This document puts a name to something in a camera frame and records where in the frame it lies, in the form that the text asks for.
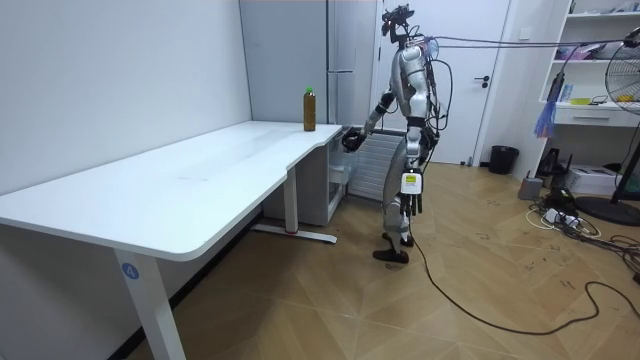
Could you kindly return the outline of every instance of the power strip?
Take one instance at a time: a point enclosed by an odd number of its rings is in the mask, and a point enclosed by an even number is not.
[[[564,222],[568,226],[572,228],[577,228],[580,225],[580,218],[576,216],[566,215],[565,213],[559,212],[556,209],[549,209],[544,214],[544,219],[547,220],[549,224],[555,224],[558,222]]]

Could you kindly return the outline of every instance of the white door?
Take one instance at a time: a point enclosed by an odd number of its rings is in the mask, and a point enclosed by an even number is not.
[[[384,9],[393,10],[398,4],[408,0],[384,0],[378,5],[376,31],[382,24],[380,17]],[[420,32],[427,36],[452,36],[471,39],[500,40],[510,0],[413,0],[409,2],[415,10],[409,18],[410,26],[420,25]],[[391,44],[389,35],[377,36],[379,54],[377,74],[374,71],[372,108],[389,86],[391,61],[398,44]],[[482,45],[438,40],[443,45]],[[449,124],[441,132],[441,139],[432,161],[459,164],[474,156],[480,123],[489,94],[491,78],[496,62],[497,49],[440,49],[439,59],[446,61],[453,69],[453,103]],[[449,100],[449,73],[440,63],[434,63],[438,98],[446,104]],[[489,76],[489,86],[483,88],[484,78]],[[406,131],[406,120],[400,111],[384,117],[384,128]]]

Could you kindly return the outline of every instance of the blue object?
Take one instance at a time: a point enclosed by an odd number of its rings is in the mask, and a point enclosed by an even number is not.
[[[140,277],[138,269],[129,263],[122,264],[122,271],[129,279],[136,280]]]
[[[556,118],[556,102],[547,102],[538,117],[534,134],[537,138],[548,138],[553,136],[553,126]]]
[[[553,126],[555,125],[556,119],[556,102],[558,98],[560,98],[560,91],[562,91],[562,86],[564,85],[564,68],[567,67],[569,60],[579,48],[579,46],[576,46],[573,49],[569,57],[564,61],[560,72],[558,72],[553,79],[553,83],[551,83],[547,103],[544,105],[544,109],[542,109],[542,113],[540,113],[538,117],[536,128],[533,130],[537,138],[549,138],[553,136]]]

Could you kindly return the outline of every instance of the trash can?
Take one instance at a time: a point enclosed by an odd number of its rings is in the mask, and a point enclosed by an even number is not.
[[[510,146],[492,146],[491,159],[489,160],[489,171],[500,175],[510,173],[519,153],[520,151],[518,151],[518,149]]]

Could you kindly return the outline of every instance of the desk top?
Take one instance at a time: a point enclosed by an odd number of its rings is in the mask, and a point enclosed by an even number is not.
[[[247,121],[0,196],[0,223],[191,260],[341,128]]]

